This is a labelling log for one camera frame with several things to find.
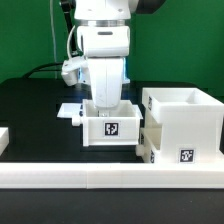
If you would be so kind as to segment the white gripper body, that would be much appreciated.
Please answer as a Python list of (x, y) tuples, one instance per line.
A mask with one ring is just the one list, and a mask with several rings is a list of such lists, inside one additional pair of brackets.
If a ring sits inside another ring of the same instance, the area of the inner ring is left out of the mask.
[(77, 29), (78, 47), (87, 61), (94, 105), (116, 108), (121, 98), (124, 59), (129, 55), (128, 26)]

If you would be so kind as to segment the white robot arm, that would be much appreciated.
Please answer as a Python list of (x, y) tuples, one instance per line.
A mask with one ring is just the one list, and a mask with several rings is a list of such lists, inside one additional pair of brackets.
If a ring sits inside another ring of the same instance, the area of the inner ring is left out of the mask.
[(78, 24), (69, 35), (77, 38), (81, 54), (68, 56), (62, 77), (72, 86), (78, 82), (78, 74), (84, 74), (100, 116), (108, 116), (120, 104), (125, 58), (130, 49), (127, 22), (133, 13), (156, 12), (165, 1), (75, 0), (74, 19)]

